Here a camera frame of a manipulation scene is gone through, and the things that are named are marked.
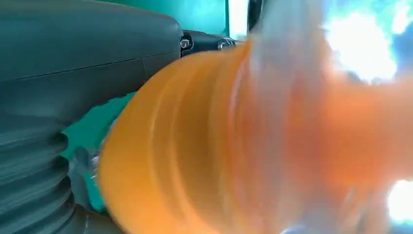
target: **teal wall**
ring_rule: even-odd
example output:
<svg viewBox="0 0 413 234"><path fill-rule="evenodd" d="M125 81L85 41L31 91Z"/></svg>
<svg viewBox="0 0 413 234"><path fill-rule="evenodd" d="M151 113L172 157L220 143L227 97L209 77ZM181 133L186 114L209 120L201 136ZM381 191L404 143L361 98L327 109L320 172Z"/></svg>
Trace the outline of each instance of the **teal wall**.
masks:
<svg viewBox="0 0 413 234"><path fill-rule="evenodd" d="M228 0L105 0L174 17L184 29L227 35Z"/></svg>
<svg viewBox="0 0 413 234"><path fill-rule="evenodd" d="M227 0L107 0L120 4L141 7L174 17L183 29L203 31L210 34L228 35ZM73 124L64 133L69 137L69 147L63 153L70 158L77 146L88 150L98 149L111 122L133 97L129 94L109 103L93 108L82 120ZM92 206L101 211L104 208L98 189L85 175Z"/></svg>

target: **orange flexible duct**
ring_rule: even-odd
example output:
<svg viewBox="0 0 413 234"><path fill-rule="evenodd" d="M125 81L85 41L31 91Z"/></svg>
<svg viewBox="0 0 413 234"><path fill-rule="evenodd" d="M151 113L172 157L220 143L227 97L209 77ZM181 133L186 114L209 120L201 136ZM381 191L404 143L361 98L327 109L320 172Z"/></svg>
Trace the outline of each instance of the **orange flexible duct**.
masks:
<svg viewBox="0 0 413 234"><path fill-rule="evenodd" d="M411 81L329 82L312 102L296 83L283 117L271 118L248 56L249 44L185 57L130 101L98 173L117 222L131 234L274 234L320 194L347 229L376 192L366 233L385 233L383 196L412 176Z"/></svg>

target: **bright light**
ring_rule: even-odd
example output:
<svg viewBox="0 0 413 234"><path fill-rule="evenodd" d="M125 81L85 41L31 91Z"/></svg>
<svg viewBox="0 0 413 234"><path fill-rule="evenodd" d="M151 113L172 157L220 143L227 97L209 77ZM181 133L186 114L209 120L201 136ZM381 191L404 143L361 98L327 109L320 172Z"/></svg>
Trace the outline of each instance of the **bright light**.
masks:
<svg viewBox="0 0 413 234"><path fill-rule="evenodd" d="M375 78L393 78L397 65L392 42L373 14L354 12L344 18L332 18L326 29L327 41L345 70L355 72L367 83Z"/></svg>
<svg viewBox="0 0 413 234"><path fill-rule="evenodd" d="M229 0L229 36L245 39L247 34L248 0Z"/></svg>
<svg viewBox="0 0 413 234"><path fill-rule="evenodd" d="M406 1L399 1L395 7L395 16L392 23L392 33L402 34L412 22L413 17L409 15L411 7Z"/></svg>
<svg viewBox="0 0 413 234"><path fill-rule="evenodd" d="M392 188L387 205L396 223L413 221L413 181L400 180Z"/></svg>

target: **blurry orange object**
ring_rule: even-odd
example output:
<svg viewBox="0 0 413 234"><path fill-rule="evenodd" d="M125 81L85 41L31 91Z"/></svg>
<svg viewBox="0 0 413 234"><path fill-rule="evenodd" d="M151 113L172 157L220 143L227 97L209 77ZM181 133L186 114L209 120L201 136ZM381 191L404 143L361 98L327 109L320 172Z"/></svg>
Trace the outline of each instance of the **blurry orange object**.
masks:
<svg viewBox="0 0 413 234"><path fill-rule="evenodd" d="M364 202L412 176L410 81L327 82L316 99L297 81L277 117L270 91L240 72L248 56L247 44L179 60L123 111L98 177L127 232L279 233L318 193L337 210L352 189Z"/></svg>

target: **gray plastic housing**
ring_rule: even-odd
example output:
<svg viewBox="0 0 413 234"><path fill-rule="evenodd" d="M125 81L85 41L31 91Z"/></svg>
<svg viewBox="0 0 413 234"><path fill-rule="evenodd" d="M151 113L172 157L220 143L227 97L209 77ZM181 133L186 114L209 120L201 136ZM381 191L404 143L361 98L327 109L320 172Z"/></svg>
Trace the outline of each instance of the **gray plastic housing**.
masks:
<svg viewBox="0 0 413 234"><path fill-rule="evenodd" d="M119 234L75 205L63 129L180 58L179 24L85 0L0 0L0 233Z"/></svg>

